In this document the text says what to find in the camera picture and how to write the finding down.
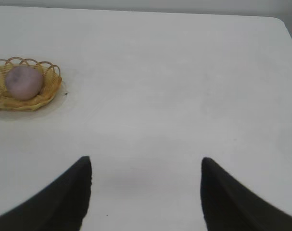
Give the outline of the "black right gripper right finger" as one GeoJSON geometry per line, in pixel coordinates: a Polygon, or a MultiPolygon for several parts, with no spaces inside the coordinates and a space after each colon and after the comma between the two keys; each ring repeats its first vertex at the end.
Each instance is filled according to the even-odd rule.
{"type": "Polygon", "coordinates": [[[209,157],[201,162],[201,206],[209,231],[292,231],[292,216],[257,196],[209,157]]]}

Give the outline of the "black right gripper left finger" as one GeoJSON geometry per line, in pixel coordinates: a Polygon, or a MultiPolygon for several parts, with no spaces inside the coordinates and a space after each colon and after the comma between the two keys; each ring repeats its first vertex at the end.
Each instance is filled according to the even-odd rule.
{"type": "Polygon", "coordinates": [[[43,190],[0,215],[0,231],[80,230],[91,185],[91,161],[83,156],[43,190]]]}

